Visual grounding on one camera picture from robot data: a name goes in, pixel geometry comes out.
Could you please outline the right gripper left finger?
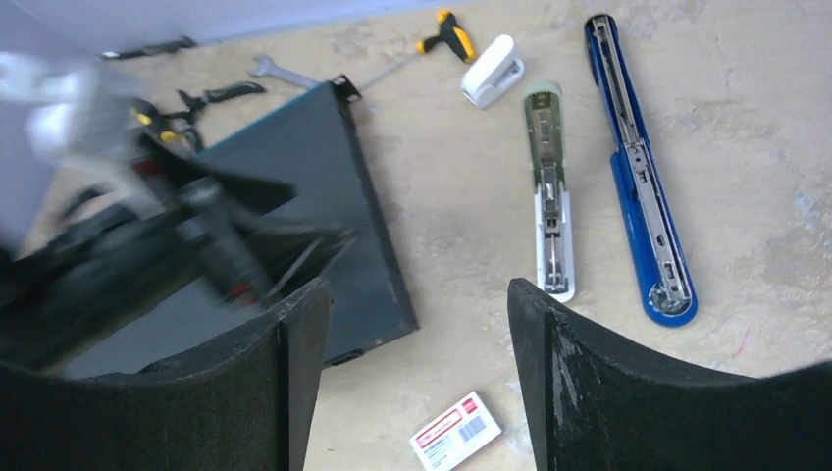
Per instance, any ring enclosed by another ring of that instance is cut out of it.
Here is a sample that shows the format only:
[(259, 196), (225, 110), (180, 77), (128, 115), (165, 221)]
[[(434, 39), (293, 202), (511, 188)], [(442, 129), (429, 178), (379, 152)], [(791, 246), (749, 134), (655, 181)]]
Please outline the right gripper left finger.
[(300, 470), (331, 319), (315, 279), (276, 308), (133, 374), (1, 369), (5, 470)]

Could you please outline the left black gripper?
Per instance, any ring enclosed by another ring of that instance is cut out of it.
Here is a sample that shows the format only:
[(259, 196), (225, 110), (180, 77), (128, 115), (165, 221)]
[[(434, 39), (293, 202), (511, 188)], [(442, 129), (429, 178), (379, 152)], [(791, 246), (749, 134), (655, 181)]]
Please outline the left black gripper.
[(280, 218), (289, 183), (221, 171), (150, 137), (113, 176), (133, 198), (1, 255), (1, 359), (52, 371), (203, 278), (225, 303), (268, 311), (352, 244), (341, 225)]

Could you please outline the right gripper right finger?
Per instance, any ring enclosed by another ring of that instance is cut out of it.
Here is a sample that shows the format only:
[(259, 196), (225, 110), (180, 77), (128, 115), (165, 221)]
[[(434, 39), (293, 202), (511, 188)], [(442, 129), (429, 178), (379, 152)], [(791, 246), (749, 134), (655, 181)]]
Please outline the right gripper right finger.
[(750, 378), (665, 355), (528, 280), (507, 316), (540, 470), (827, 470), (831, 365)]

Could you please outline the blue stapler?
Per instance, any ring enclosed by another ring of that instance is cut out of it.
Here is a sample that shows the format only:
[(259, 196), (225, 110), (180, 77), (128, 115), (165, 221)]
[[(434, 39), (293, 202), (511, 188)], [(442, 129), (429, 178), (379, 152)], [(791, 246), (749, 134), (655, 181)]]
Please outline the blue stapler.
[(616, 150), (610, 157), (640, 298), (664, 327), (688, 324), (698, 298), (650, 148), (640, 105), (612, 16), (585, 22), (586, 49)]

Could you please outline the white stapler part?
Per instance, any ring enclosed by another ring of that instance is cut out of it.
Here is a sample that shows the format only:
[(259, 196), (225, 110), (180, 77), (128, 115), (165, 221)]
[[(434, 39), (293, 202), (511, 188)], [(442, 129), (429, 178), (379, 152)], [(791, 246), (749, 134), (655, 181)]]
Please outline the white stapler part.
[(525, 74), (525, 63), (511, 35), (502, 34), (485, 49), (463, 76), (463, 95), (479, 109), (490, 107)]

